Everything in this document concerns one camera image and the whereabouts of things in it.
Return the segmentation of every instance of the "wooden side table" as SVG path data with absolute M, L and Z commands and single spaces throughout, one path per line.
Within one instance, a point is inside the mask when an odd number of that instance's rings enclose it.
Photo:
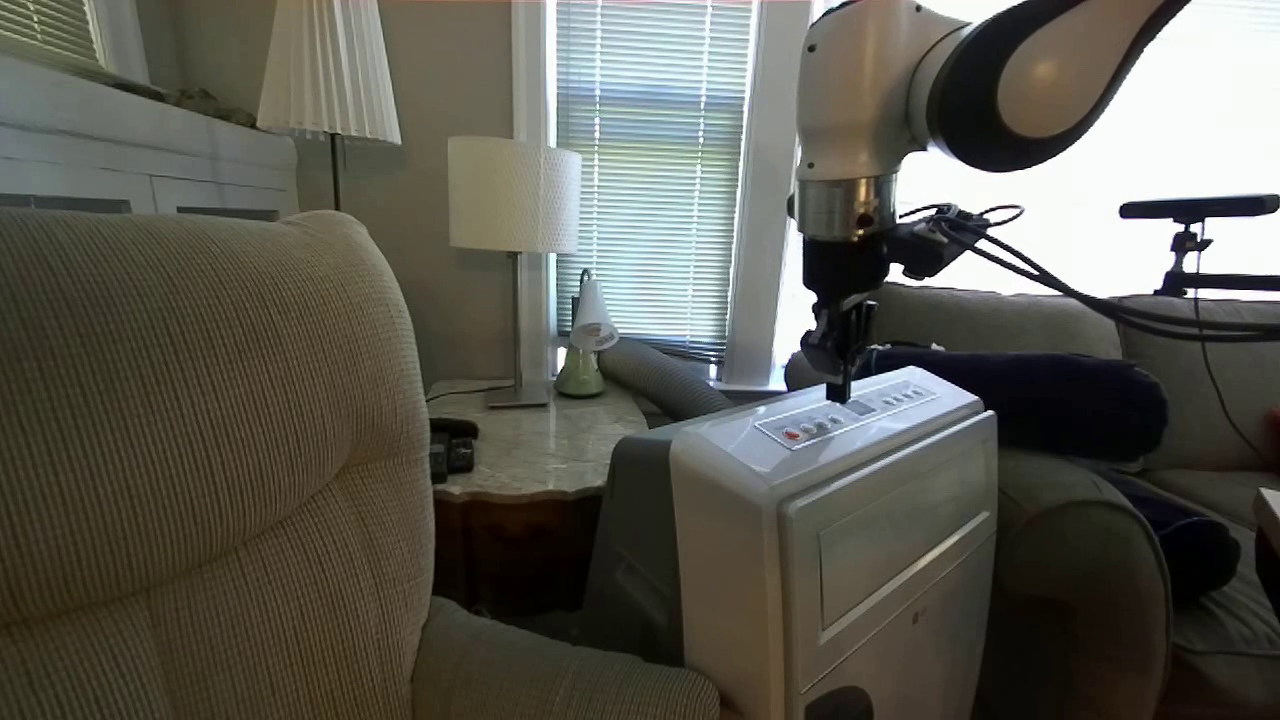
M 580 609 L 617 442 L 645 430 L 609 390 L 551 407 L 486 407 L 489 386 L 432 386 L 432 416 L 478 419 L 478 470 L 438 485 L 438 593 L 519 620 Z

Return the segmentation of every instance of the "recliner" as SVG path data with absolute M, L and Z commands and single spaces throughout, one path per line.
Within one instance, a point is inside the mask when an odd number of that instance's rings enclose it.
M 432 599 L 427 407 L 351 215 L 0 215 L 0 717 L 720 717 Z

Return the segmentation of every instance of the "portable air conditioner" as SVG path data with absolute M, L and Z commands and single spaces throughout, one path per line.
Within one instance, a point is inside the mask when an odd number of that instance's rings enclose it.
M 580 639 L 689 663 L 731 717 L 971 717 L 996 416 L 901 369 L 630 435 Z

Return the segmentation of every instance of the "lamp base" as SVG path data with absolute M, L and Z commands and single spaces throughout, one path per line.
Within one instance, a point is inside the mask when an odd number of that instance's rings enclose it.
M 512 390 L 494 390 L 486 391 L 486 407 L 550 407 L 551 391 L 550 386 L 512 386 Z
M 556 378 L 556 391 L 574 398 L 574 401 L 603 398 L 603 378 L 602 378 L 598 352 L 567 348 L 567 359 Z

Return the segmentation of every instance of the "white wall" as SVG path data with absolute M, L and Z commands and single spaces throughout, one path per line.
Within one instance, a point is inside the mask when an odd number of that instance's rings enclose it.
M 179 80 L 257 107 L 273 0 L 170 0 L 170 12 Z M 404 285 L 426 378 L 512 378 L 509 256 L 452 253 L 443 215 L 443 140 L 512 131 L 509 0 L 379 0 L 379 12 L 404 146 L 350 146 L 344 208 Z M 299 155 L 299 203 L 330 203 L 330 152 L 309 140 Z
M 151 83 L 178 91 L 184 67 L 179 67 L 179 51 L 178 51 L 179 35 L 170 4 L 174 0 L 135 0 L 135 19 L 141 19 Z

